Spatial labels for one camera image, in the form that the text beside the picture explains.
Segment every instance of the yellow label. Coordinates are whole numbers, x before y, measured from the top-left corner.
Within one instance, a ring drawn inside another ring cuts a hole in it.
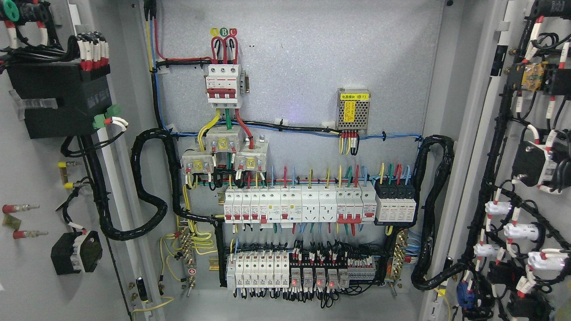
[[[343,121],[346,123],[352,123],[355,121],[355,102],[346,101],[345,102],[345,113],[343,115]]]
[[[255,167],[256,167],[256,159],[246,158],[246,168],[255,168]]]
[[[203,169],[202,161],[200,159],[193,160],[192,166],[194,167],[194,170],[196,170],[196,171],[202,171],[202,169]]]
[[[367,101],[369,100],[368,93],[346,93],[341,94],[342,101]]]
[[[226,138],[218,138],[218,149],[223,150],[228,148],[228,141]]]

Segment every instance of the white circuit breaker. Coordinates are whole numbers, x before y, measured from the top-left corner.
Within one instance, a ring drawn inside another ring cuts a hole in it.
[[[214,108],[238,109],[240,95],[240,65],[209,65],[206,76],[206,95]]]

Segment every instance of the metal mesh power supply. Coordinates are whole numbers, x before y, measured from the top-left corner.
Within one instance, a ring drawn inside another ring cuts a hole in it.
[[[337,130],[360,130],[367,132],[371,92],[368,89],[345,89],[337,91]]]

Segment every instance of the blue component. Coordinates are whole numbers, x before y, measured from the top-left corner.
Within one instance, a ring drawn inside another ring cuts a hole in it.
[[[468,284],[465,282],[458,283],[456,287],[456,295],[458,297],[458,305],[464,309],[474,309],[474,293],[468,293]]]

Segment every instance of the green terminal connector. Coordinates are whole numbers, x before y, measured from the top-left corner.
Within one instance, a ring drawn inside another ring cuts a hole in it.
[[[4,13],[13,22],[20,20],[20,11],[12,0],[0,0]]]
[[[119,117],[119,116],[121,116],[121,106],[118,104],[111,105],[111,107],[109,107],[105,112],[106,118]]]
[[[104,128],[105,119],[107,118],[103,114],[95,115],[95,117],[93,117],[93,128],[94,129]]]

